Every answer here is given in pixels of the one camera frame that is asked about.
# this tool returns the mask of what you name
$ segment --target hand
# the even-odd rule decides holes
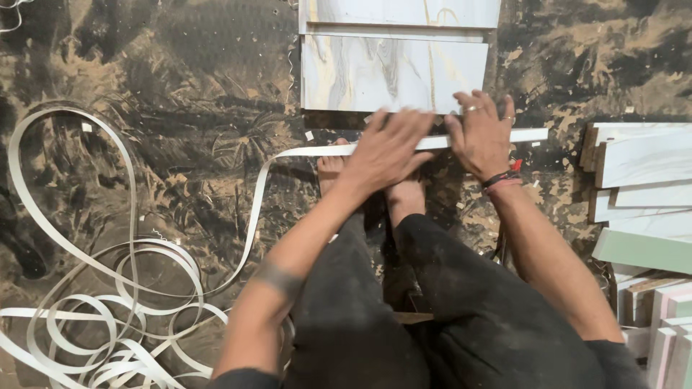
[[[457,92],[454,97],[465,112],[463,125],[456,116],[444,118],[454,154],[481,182],[506,172],[509,169],[509,132],[514,118],[512,97],[504,97],[506,107],[502,120],[498,120],[495,103],[487,93],[474,89],[472,96]],[[476,110],[469,111],[470,107],[476,107]]]
[[[383,123],[387,113],[373,114],[358,147],[348,160],[339,180],[363,189],[365,196],[401,182],[435,155],[416,153],[416,145],[428,134],[435,115],[402,109]]]

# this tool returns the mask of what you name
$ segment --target tattoo band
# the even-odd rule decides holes
[[[259,266],[255,278],[268,284],[289,299],[296,297],[302,287],[303,279],[288,274],[271,262],[264,262]]]

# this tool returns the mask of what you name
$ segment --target person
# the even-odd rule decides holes
[[[434,115],[385,120],[380,110],[348,159],[318,161],[322,198],[240,293],[210,388],[646,387],[593,275],[505,174],[512,99],[500,118],[486,93],[454,96],[464,115],[445,117],[452,150],[484,183],[523,280],[425,216],[413,173],[433,155],[415,147]],[[404,327],[383,302],[359,210],[378,190],[434,320]],[[280,380],[277,331],[289,311],[295,348]]]

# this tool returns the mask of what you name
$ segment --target forearm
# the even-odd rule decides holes
[[[300,286],[322,249],[366,198],[362,189],[338,181],[269,251],[228,317],[225,345],[213,377],[237,368],[276,373],[277,331],[298,291],[288,284]]]
[[[512,185],[498,188],[491,199],[522,278],[563,312],[583,339],[622,342],[594,276],[528,194]]]

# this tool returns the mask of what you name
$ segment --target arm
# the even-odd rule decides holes
[[[505,118],[498,120],[495,103],[486,93],[457,93],[455,97],[465,107],[483,108],[468,112],[463,125],[456,117],[445,118],[454,153],[481,182],[507,171],[512,99],[505,98]],[[624,342],[594,276],[529,195],[520,186],[511,185],[498,188],[490,198],[505,226],[522,278],[565,315],[582,339]]]
[[[335,187],[274,246],[228,315],[221,357],[212,378],[238,368],[277,373],[277,333],[327,242],[375,191],[399,182],[432,154],[415,147],[434,116],[402,111],[383,127],[377,112]]]

